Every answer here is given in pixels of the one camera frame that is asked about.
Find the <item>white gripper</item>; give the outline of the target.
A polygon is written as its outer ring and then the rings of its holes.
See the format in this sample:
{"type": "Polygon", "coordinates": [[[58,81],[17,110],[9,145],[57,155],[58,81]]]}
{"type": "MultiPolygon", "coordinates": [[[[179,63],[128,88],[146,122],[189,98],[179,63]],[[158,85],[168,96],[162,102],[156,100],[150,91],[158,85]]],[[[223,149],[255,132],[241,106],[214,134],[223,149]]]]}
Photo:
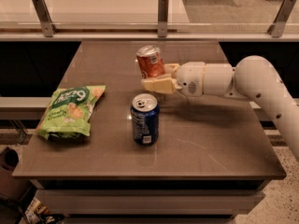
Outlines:
{"type": "Polygon", "coordinates": [[[204,94],[205,68],[206,64],[203,62],[188,62],[182,66],[178,63],[166,63],[165,72],[171,77],[142,79],[141,85],[145,91],[161,94],[173,94],[180,91],[185,96],[200,97],[204,94]]]}

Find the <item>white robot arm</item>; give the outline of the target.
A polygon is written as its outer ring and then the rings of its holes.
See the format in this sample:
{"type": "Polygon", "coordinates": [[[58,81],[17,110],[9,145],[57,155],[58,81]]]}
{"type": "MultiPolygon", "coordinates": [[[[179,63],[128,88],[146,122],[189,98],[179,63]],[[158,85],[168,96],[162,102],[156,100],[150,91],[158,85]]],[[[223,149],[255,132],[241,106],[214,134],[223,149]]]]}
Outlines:
{"type": "Polygon", "coordinates": [[[163,94],[176,91],[187,97],[215,95],[252,101],[272,120],[299,160],[299,105],[276,68],[261,56],[249,56],[237,66],[228,63],[169,63],[166,73],[141,80],[142,88],[163,94]]]}

